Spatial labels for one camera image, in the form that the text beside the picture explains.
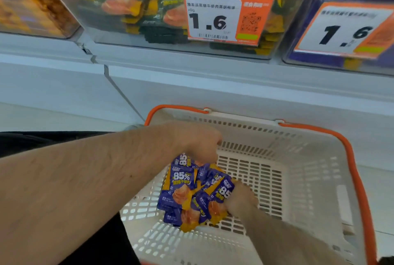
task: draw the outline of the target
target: forearm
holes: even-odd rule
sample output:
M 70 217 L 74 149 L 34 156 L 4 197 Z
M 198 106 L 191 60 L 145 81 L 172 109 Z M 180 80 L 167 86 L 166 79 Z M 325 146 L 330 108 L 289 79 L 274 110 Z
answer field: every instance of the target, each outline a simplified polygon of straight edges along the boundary
M 0 259 L 58 264 L 185 149 L 154 126 L 0 159 Z
M 243 208 L 240 219 L 264 265 L 347 264 L 324 242 L 253 206 Z

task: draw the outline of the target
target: price label holder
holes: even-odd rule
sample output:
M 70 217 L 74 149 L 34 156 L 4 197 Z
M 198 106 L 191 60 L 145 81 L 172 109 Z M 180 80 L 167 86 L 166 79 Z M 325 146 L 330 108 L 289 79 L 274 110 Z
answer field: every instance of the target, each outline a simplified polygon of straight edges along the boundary
M 258 46 L 274 0 L 184 0 L 190 40 Z
M 294 51 L 377 59 L 393 44 L 393 4 L 324 2 Z

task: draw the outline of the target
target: price tag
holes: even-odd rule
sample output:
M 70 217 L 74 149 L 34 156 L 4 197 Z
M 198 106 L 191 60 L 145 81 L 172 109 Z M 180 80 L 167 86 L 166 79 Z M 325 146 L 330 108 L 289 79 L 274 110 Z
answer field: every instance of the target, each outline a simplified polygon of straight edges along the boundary
M 257 46 L 274 0 L 184 0 L 190 40 Z
M 326 2 L 296 52 L 376 59 L 394 44 L 394 5 Z

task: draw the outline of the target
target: shopping basket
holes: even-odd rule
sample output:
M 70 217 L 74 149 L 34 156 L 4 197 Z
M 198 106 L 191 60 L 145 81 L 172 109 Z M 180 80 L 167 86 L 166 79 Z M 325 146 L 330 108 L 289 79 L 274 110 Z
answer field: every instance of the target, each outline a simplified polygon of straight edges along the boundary
M 206 123 L 219 129 L 218 166 L 248 184 L 259 208 L 326 242 L 354 265 L 376 265 L 372 218 L 353 150 L 337 132 L 185 106 L 157 106 L 145 125 L 168 120 Z M 156 208 L 166 169 L 121 210 L 131 244 L 141 260 L 155 264 L 261 264 L 242 223 L 183 233 L 162 222 Z M 345 239 L 337 189 L 346 187 L 355 236 Z

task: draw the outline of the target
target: hand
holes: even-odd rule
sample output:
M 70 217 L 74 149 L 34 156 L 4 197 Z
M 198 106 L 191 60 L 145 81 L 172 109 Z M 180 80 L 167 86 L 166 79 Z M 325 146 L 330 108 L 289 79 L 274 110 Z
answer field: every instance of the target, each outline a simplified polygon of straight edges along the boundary
M 215 163 L 218 160 L 217 145 L 222 141 L 219 130 L 207 124 L 171 121 L 175 132 L 175 141 L 181 142 L 180 148 L 199 163 Z
M 224 200 L 227 210 L 235 217 L 240 217 L 242 211 L 249 208 L 257 208 L 259 200 L 255 197 L 252 189 L 240 181 L 234 182 L 235 188 L 230 197 Z

